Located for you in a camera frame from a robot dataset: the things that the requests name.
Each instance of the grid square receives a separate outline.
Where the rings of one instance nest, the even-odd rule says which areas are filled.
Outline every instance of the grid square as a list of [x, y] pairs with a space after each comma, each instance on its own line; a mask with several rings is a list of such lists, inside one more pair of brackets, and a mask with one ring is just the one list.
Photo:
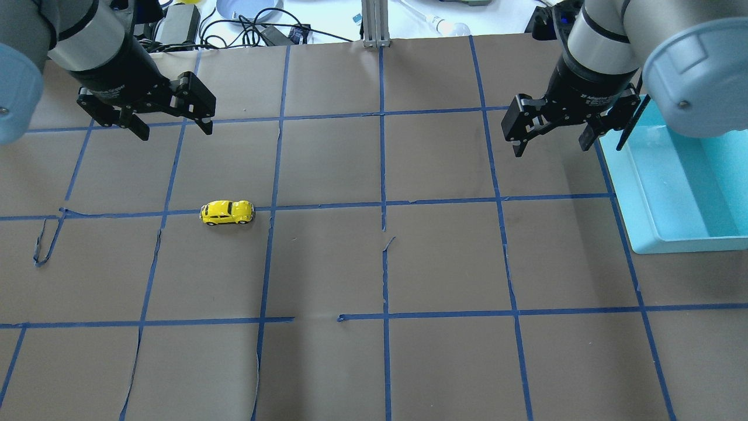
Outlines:
[[582, 152], [583, 126], [558, 127], [531, 140], [522, 158], [501, 131], [506, 111], [488, 113], [496, 177], [502, 196], [605, 193], [600, 163], [594, 151]]
[[[138, 320], [159, 223], [66, 219], [52, 257], [38, 269], [31, 321]], [[47, 223], [45, 237], [55, 228]]]
[[379, 110], [379, 58], [361, 42], [291, 48], [286, 115]]
[[380, 213], [379, 207], [278, 212], [267, 315], [381, 312]]
[[28, 330], [0, 420], [116, 420], [137, 345], [137, 327]]
[[536, 420], [667, 420], [640, 313], [522, 316]]
[[504, 202], [521, 309], [638, 305], [608, 199]]
[[479, 107], [469, 43], [467, 37], [397, 40], [384, 49], [386, 109]]
[[278, 123], [216, 124], [213, 130], [206, 137], [197, 126], [187, 127], [169, 208], [195, 209], [223, 199], [270, 206]]
[[127, 420], [249, 420], [257, 325], [146, 327]]
[[487, 106], [508, 106], [516, 94], [542, 97], [561, 56], [558, 40], [538, 41], [531, 34], [475, 37], [473, 41]]
[[85, 132], [29, 133], [0, 146], [0, 215], [57, 214]]
[[258, 420], [383, 420], [381, 321], [265, 326]]
[[650, 312], [679, 420], [740, 420], [748, 413], [748, 311]]
[[197, 215], [170, 216], [148, 318], [260, 316], [269, 219], [269, 212], [257, 212], [247, 225], [209, 227]]
[[525, 420], [514, 319], [390, 321], [397, 420]]
[[13, 359], [13, 353], [16, 351], [16, 343], [18, 343], [20, 332], [20, 329], [0, 330], [0, 378], [2, 378], [2, 381], [5, 381], [5, 375], [10, 366], [10, 361]]
[[287, 121], [279, 205], [380, 202], [379, 118]]
[[128, 130], [95, 130], [68, 207], [83, 213], [163, 211], [180, 127], [154, 127], [141, 142]]
[[[31, 260], [41, 227], [42, 221], [0, 222], [0, 324], [29, 320], [34, 286], [43, 279]], [[53, 231], [55, 222], [48, 222], [47, 228]], [[43, 248], [49, 247], [51, 237], [45, 236]]]
[[391, 312], [509, 309], [495, 203], [390, 206]]
[[31, 116], [28, 128], [88, 127], [91, 117], [76, 103], [80, 82], [52, 60], [44, 64], [43, 78], [44, 94]]
[[385, 118], [387, 200], [493, 197], [479, 112]]
[[631, 253], [631, 258], [650, 306], [748, 301], [748, 251]]
[[277, 117], [284, 48], [204, 50], [197, 76], [217, 98], [215, 118]]
[[[197, 51], [152, 52], [150, 57], [156, 63], [162, 75], [169, 78], [169, 80], [176, 80], [184, 72], [194, 72], [197, 54]], [[138, 114], [138, 117], [147, 124], [182, 120], [181, 117], [174, 117], [164, 112]]]

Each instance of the toy car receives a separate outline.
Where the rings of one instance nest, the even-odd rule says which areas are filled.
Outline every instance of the toy car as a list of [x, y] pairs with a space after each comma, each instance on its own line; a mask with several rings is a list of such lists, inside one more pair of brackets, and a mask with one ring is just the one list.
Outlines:
[[200, 220], [207, 225], [245, 224], [254, 218], [254, 206], [246, 200], [216, 200], [200, 208]]

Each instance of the yellow car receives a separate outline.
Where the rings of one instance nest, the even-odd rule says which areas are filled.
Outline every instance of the yellow car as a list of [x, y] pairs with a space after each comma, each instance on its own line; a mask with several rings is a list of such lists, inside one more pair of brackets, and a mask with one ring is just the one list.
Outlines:
[[200, 220], [207, 225], [245, 224], [254, 218], [254, 206], [246, 200], [216, 200], [200, 208]]

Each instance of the light blue plastic tray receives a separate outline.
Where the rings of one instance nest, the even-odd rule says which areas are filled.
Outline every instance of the light blue plastic tray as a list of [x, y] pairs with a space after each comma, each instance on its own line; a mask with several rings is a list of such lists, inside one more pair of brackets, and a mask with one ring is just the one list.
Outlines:
[[616, 151], [620, 134], [601, 144], [635, 252], [748, 249], [748, 130], [684, 137], [652, 101]]

